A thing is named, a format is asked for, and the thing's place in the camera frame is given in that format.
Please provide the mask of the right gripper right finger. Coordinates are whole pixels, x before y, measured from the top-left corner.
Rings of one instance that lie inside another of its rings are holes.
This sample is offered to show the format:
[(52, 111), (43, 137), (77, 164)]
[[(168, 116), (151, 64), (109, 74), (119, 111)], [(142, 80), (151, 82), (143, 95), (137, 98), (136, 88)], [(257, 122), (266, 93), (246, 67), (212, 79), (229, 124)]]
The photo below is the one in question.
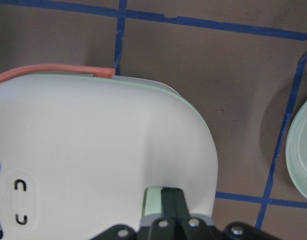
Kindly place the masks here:
[(215, 240), (215, 224), (211, 216), (202, 213), (190, 213), (184, 192), (172, 189), (175, 207), (176, 240)]

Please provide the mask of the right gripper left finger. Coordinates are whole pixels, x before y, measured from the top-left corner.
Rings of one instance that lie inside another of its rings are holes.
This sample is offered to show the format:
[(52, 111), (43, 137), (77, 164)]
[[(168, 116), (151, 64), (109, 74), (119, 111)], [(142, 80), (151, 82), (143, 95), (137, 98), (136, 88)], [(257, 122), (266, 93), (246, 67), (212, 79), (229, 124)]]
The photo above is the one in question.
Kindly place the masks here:
[(177, 230), (176, 189), (147, 189), (146, 216), (152, 217), (149, 240), (175, 240)]

